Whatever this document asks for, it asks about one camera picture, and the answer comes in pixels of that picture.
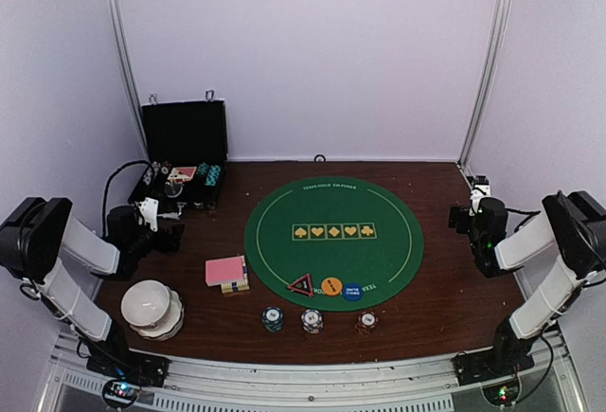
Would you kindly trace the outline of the orange black poker chip stack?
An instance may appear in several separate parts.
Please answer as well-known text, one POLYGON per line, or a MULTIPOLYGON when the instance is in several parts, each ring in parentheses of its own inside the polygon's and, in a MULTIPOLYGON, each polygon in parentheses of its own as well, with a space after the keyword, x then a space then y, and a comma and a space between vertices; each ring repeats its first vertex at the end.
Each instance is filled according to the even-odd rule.
POLYGON ((379 319, 372 311, 365 311, 358 315, 354 329, 360 334, 370 334, 378 326, 379 319))

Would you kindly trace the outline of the triangular all-in button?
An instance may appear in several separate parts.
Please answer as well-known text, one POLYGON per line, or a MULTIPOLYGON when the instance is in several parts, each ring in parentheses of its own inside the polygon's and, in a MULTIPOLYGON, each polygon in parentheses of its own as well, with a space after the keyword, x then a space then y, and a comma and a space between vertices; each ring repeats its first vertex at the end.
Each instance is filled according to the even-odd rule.
POLYGON ((312 276, 310 273, 303 275, 297 280, 293 281, 287 286, 290 292, 297 293, 307 297, 314 296, 314 289, 312 285, 312 276))

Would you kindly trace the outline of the blue small blind button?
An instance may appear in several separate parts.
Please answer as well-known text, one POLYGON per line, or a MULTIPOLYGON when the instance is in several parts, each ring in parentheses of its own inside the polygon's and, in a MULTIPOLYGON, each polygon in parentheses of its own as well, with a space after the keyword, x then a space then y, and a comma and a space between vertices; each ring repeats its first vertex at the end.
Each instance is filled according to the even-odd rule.
POLYGON ((342 297, 350 302, 359 301, 364 296, 364 289, 360 284, 347 283, 343 286, 342 297))

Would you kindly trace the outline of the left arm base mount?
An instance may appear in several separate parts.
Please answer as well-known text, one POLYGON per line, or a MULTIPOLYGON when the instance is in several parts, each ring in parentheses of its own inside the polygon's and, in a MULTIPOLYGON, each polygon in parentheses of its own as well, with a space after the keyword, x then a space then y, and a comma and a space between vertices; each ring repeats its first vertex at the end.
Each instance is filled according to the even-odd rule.
POLYGON ((108 355, 92 354, 86 368, 132 385, 162 387, 168 375, 169 359, 138 352, 133 356, 133 360, 124 362, 108 355))

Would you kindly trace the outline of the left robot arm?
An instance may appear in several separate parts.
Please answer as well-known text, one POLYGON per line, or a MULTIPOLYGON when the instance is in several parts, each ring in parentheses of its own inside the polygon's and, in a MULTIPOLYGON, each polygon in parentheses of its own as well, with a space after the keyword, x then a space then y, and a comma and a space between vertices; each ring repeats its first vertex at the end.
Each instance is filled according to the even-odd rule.
POLYGON ((185 232, 157 221, 157 203, 117 206, 97 235, 72 214, 67 198, 26 198, 1 225, 1 265, 20 279, 22 293, 40 300, 75 328, 90 351, 117 378, 140 372, 149 362, 130 350, 122 327, 82 291, 62 257, 79 262, 98 278, 128 281, 150 252, 176 253, 185 232))

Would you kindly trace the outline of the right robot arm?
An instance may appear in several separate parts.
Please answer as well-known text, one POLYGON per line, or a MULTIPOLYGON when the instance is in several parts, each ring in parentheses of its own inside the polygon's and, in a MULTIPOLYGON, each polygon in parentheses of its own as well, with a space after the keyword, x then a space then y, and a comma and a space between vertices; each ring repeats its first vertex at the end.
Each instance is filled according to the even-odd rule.
POLYGON ((489 349, 453 360, 458 381, 484 382, 533 367, 535 341, 563 316, 581 291, 597 286, 605 269, 605 208, 584 190, 558 191, 538 211, 522 212, 508 230, 514 209, 474 188, 468 206, 453 206, 448 225, 469 239, 476 268, 486 278, 516 273, 535 260, 550 261, 542 282, 496 328, 489 349))

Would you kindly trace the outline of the blue white poker chip stack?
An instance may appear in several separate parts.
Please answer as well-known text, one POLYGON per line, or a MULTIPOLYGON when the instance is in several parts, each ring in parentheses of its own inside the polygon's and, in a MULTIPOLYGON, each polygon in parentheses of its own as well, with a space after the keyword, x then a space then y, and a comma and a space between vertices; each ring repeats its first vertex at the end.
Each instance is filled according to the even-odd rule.
POLYGON ((323 315, 314 309, 307 309, 301 315, 301 324, 304 332, 318 334, 324 328, 323 315))

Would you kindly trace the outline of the orange dealer button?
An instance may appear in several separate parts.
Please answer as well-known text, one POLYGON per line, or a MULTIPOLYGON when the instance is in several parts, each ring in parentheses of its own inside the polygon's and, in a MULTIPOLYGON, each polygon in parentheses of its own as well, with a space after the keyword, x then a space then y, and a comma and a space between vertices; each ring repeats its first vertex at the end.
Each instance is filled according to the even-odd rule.
POLYGON ((343 283, 339 278, 328 277, 322 281, 321 290, 326 296, 338 296, 342 294, 343 283))

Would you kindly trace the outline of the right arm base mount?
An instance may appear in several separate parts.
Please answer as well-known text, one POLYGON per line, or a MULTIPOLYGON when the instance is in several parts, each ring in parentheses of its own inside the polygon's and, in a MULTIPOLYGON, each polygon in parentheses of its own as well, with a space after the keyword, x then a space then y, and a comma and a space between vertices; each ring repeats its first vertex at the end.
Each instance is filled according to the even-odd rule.
POLYGON ((508 375, 514 375, 519 371, 527 370, 535 366, 534 360, 529 355, 523 355, 514 361, 505 363, 493 360, 492 350, 480 350, 478 352, 459 352, 453 359, 454 373, 460 385, 471 385, 484 383, 508 375))

